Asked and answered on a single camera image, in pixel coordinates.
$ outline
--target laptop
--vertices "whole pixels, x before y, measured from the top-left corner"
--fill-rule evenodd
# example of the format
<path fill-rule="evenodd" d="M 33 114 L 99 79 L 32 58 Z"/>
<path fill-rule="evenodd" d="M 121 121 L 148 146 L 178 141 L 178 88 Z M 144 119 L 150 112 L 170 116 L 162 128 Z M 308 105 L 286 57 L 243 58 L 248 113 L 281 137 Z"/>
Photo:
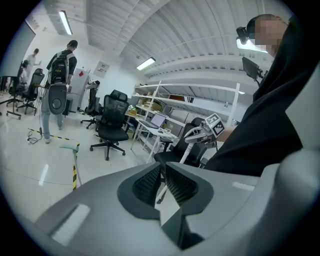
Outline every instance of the laptop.
<path fill-rule="evenodd" d="M 153 129 L 159 129 L 160 126 L 164 123 L 166 120 L 166 117 L 161 114 L 155 113 L 152 117 L 151 121 L 140 121 L 142 124 L 144 124 L 146 127 L 153 128 Z"/>

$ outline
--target man in black shirt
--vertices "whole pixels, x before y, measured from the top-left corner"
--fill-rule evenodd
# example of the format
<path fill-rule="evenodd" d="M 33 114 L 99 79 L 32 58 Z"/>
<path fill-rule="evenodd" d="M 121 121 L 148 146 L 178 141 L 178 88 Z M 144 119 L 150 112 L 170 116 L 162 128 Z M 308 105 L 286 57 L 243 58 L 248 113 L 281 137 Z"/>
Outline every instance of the man in black shirt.
<path fill-rule="evenodd" d="M 295 16 L 286 24 L 280 17 L 263 14 L 250 20 L 246 31 L 254 44 L 266 46 L 274 61 L 241 123 L 218 138 L 225 142 L 205 168 L 260 176 L 266 166 L 280 163 L 302 148 L 285 111 L 307 83 L 319 58 L 317 53 L 306 52 L 310 37 Z"/>
<path fill-rule="evenodd" d="M 65 50 L 63 50 L 60 54 L 61 55 L 65 55 L 68 59 L 68 63 L 69 63 L 69 74 L 68 74 L 68 78 L 67 78 L 67 85 L 70 85 L 71 82 L 71 78 L 74 74 L 76 65 L 77 65 L 77 58 L 75 57 L 75 55 L 73 54 L 74 50 L 77 49 L 78 47 L 78 42 L 76 40 L 71 40 L 68 44 L 67 44 L 67 48 Z M 46 67 L 46 69 L 49 71 L 53 61 L 57 58 L 58 53 L 56 53 L 51 61 L 49 62 L 48 66 Z M 48 88 L 50 87 L 50 84 L 48 81 L 46 81 L 45 84 L 45 91 L 44 91 L 44 96 L 42 99 L 42 104 L 41 104 L 41 114 L 42 114 L 42 125 L 43 125 L 43 139 L 45 141 L 45 143 L 50 143 L 50 131 L 49 131 L 49 118 L 50 118 L 50 109 L 49 109 L 49 99 L 48 99 Z M 62 113 L 61 114 L 57 114 L 56 115 L 56 122 L 58 125 L 59 130 L 62 129 L 63 127 L 63 121 L 62 121 Z"/>

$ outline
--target shoe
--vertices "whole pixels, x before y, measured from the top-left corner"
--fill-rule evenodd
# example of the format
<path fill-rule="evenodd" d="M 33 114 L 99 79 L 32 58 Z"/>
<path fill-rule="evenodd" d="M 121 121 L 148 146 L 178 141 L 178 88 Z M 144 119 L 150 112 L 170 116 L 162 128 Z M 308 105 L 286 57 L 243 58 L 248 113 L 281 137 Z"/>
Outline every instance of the shoe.
<path fill-rule="evenodd" d="M 43 137 L 45 144 L 49 144 L 50 143 L 50 138 L 45 138 Z"/>

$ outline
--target light blue pants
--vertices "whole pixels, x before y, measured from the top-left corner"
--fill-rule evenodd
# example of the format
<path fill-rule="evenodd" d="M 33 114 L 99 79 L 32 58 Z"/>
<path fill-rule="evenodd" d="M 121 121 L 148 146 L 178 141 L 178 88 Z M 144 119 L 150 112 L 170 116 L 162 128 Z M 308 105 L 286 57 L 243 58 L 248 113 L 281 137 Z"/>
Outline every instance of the light blue pants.
<path fill-rule="evenodd" d="M 46 140 L 50 139 L 50 131 L 49 131 L 49 119 L 50 119 L 50 108 L 49 108 L 49 90 L 44 90 L 44 96 L 42 97 L 42 104 L 41 104 L 41 116 L 42 116 L 42 129 L 43 129 L 43 136 Z M 62 113 L 56 114 L 56 123 L 58 128 L 61 129 L 63 122 L 62 122 Z"/>

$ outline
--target hazard tape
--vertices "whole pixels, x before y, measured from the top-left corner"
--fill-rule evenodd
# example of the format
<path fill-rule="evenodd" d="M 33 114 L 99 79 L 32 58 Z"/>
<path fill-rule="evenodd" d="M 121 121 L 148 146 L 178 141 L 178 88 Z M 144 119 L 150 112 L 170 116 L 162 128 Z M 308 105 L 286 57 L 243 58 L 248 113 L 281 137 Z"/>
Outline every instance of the hazard tape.
<path fill-rule="evenodd" d="M 41 134 L 40 131 L 38 131 L 38 130 L 34 130 L 34 129 L 30 129 L 30 128 L 28 128 L 28 130 L 36 132 L 38 134 Z M 60 136 L 50 135 L 50 137 L 61 139 L 61 140 L 66 140 L 66 141 L 75 141 L 75 139 L 64 138 L 64 137 L 60 137 Z M 77 151 L 75 153 L 75 160 L 78 159 L 79 146 L 80 146 L 80 143 L 78 142 L 76 144 Z M 73 174 L 72 175 L 72 190 L 76 190 L 77 189 L 77 173 L 78 173 L 78 171 L 77 171 L 77 168 L 76 168 L 76 163 L 74 163 L 73 164 L 73 168 L 72 168 L 72 174 Z"/>

